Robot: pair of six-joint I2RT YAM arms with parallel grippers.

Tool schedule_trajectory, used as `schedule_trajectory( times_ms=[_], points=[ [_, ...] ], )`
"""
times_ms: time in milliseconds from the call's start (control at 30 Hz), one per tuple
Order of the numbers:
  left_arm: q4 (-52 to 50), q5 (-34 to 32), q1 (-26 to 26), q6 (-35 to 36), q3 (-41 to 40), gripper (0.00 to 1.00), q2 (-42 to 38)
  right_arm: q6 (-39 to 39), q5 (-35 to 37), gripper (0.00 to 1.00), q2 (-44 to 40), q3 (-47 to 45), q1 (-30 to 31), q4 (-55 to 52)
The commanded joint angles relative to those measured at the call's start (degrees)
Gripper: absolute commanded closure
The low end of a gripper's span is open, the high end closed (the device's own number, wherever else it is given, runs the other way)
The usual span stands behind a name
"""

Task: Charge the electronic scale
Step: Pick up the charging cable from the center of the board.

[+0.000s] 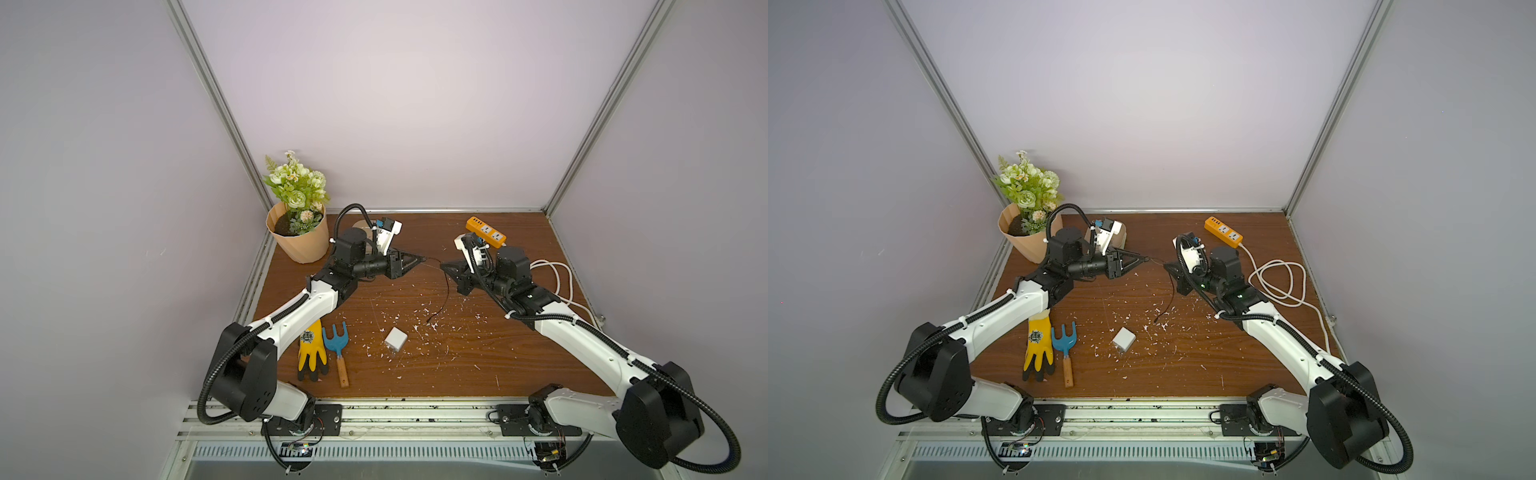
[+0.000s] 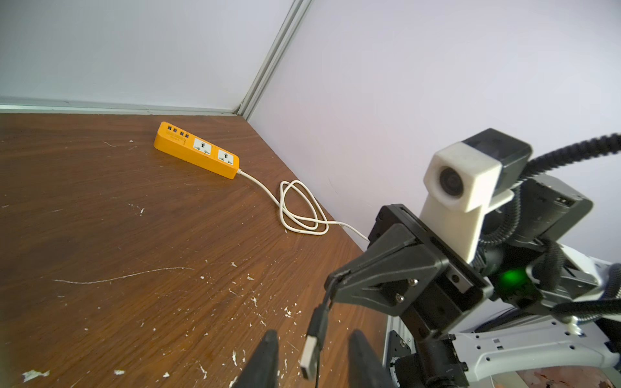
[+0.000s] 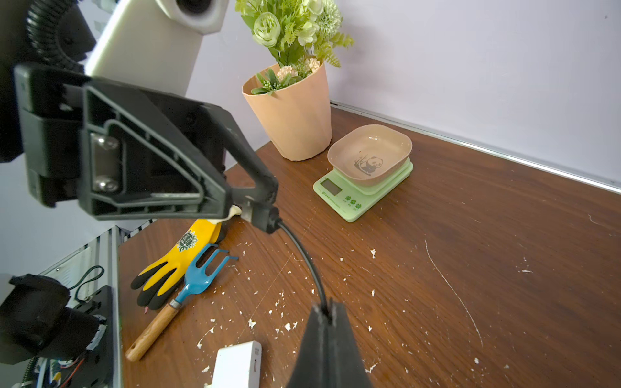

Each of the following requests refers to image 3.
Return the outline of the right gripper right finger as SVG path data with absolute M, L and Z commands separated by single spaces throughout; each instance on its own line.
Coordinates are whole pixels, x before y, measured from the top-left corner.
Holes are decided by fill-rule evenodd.
M 371 387 L 344 304 L 310 311 L 289 387 Z

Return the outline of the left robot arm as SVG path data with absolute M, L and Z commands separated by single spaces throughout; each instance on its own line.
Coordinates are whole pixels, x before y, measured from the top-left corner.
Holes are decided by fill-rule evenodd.
M 76 165 L 83 87 L 99 79 L 182 96 L 225 1 L 118 1 L 94 37 L 76 1 L 1 4 L 1 160 Z

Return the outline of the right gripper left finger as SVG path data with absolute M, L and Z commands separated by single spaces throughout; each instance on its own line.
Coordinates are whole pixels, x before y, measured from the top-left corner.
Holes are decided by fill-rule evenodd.
M 279 226 L 278 181 L 231 113 L 37 63 L 14 69 L 30 194 L 77 200 L 99 220 L 223 220 Z

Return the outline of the white usb charger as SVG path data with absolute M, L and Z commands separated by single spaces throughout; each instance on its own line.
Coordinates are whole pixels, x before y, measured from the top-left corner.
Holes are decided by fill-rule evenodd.
M 259 388 L 262 345 L 257 341 L 218 350 L 213 378 L 204 387 Z

